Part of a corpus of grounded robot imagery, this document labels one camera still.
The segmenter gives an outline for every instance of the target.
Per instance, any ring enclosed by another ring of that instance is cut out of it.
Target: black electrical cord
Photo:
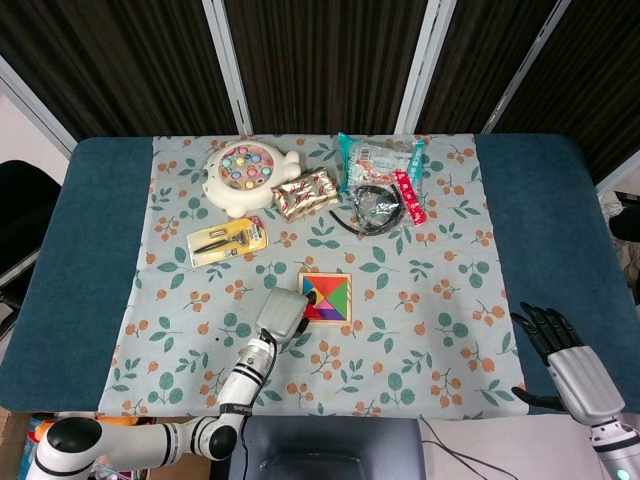
[[[400,220],[402,220],[402,214],[404,211],[400,192],[398,192],[398,189],[396,188],[395,185],[391,185],[391,189],[393,190],[393,192],[390,192],[389,190],[383,187],[380,187],[378,185],[363,185],[361,187],[356,188],[353,192],[353,195],[355,197],[354,203],[356,205],[356,216],[360,220],[365,218],[365,215],[361,213],[361,209],[362,209],[361,205],[365,195],[370,195],[370,194],[376,195],[379,198],[383,199],[384,203],[390,206],[389,210],[391,211],[391,215],[389,216],[389,219],[386,222],[384,222],[382,225],[375,225],[369,221],[366,221],[365,219],[364,229],[356,230],[355,228],[351,227],[350,225],[347,225],[342,220],[340,220],[340,218],[335,214],[333,210],[329,211],[329,215],[331,215],[333,219],[336,222],[338,222],[338,224],[342,228],[344,228],[348,232],[353,233],[354,235],[375,236],[375,235],[382,235],[383,233],[387,233],[389,230],[395,227],[398,223],[400,223]]]
[[[264,377],[265,381],[267,381],[267,379],[271,376],[271,372],[273,371],[273,366],[276,364],[276,357],[278,356],[278,343],[273,338],[273,335],[271,335],[264,328],[260,331],[260,337],[264,337],[269,341],[271,345],[273,345],[273,358],[271,359],[271,365],[269,365],[269,371],[267,372],[267,375]],[[258,395],[260,395],[261,390],[262,390],[262,387],[256,390],[256,393],[253,395],[253,398],[251,399],[251,403],[249,404],[251,408],[253,408],[253,403],[256,401],[256,398],[258,398]],[[242,422],[242,426],[240,427],[240,440],[242,441],[242,448],[244,449],[244,472],[242,474],[242,480],[246,480],[247,469],[249,468],[249,449],[247,448],[247,443],[245,442],[245,439],[244,439],[244,428],[247,426],[247,420],[248,418],[245,417]]]
[[[492,468],[493,470],[496,470],[497,472],[501,472],[504,473],[505,475],[509,475],[511,478],[513,478],[514,480],[519,480],[518,477],[516,477],[513,473],[508,472],[500,467],[496,467],[495,465],[491,465],[490,463],[487,462],[483,462],[482,460],[479,460],[477,458],[471,457],[470,455],[465,455],[464,453],[460,453],[457,452],[455,450],[452,450],[451,448],[447,447],[444,442],[442,440],[440,440],[440,437],[438,437],[438,434],[436,433],[436,431],[433,429],[433,427],[431,426],[431,424],[429,424],[429,422],[427,422],[425,420],[425,418],[420,415],[420,420],[422,420],[422,422],[429,427],[429,430],[431,430],[431,433],[433,433],[433,436],[436,438],[437,442],[434,442],[432,440],[423,440],[422,443],[431,443],[433,445],[437,445],[438,447],[440,447],[442,450],[444,450],[445,452],[447,452],[449,455],[451,455],[453,458],[455,458],[456,460],[458,460],[460,463],[462,463],[465,467],[467,467],[469,470],[471,470],[473,473],[475,473],[477,476],[479,476],[480,478],[482,478],[483,480],[488,480],[487,477],[485,477],[484,475],[482,475],[480,472],[478,472],[475,468],[473,468],[471,465],[469,465],[467,462],[465,462],[464,460],[462,460],[462,458],[466,458],[467,460],[471,460],[472,462],[476,462],[479,463],[480,465],[484,465],[485,467],[489,467]]]

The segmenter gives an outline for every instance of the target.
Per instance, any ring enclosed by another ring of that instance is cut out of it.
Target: robotic hand
[[[640,479],[640,435],[618,421],[624,400],[598,355],[559,312],[520,305],[531,320],[517,313],[511,318],[531,340],[560,397],[532,395],[519,387],[511,391],[529,405],[566,410],[590,427],[591,446],[612,479]]]
[[[118,471],[170,465],[186,452],[213,461],[228,458],[273,369],[277,344],[307,327],[309,321],[302,315],[310,300],[315,302],[315,298],[289,290],[271,290],[256,320],[260,337],[249,342],[218,395],[219,418],[199,417],[185,424],[139,427],[66,418],[45,434],[27,479],[85,480],[93,462],[104,457]]]

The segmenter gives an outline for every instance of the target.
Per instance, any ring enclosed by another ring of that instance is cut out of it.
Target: black curtain
[[[416,131],[480,132],[555,3],[458,0]]]
[[[76,140],[237,133],[201,0],[2,0],[0,54]]]
[[[256,133],[393,132],[426,1],[225,3]]]
[[[494,132],[567,134],[595,182],[638,151],[640,2],[572,2]]]

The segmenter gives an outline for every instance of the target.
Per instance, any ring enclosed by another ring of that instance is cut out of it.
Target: white toy
[[[273,199],[272,187],[300,176],[298,152],[282,155],[276,148],[243,140],[211,155],[202,188],[211,202],[233,218],[264,208]]]

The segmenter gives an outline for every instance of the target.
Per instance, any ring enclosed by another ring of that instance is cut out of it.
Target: tangram puzzle
[[[351,275],[348,273],[300,273],[299,291],[316,294],[304,316],[311,323],[351,323]]]

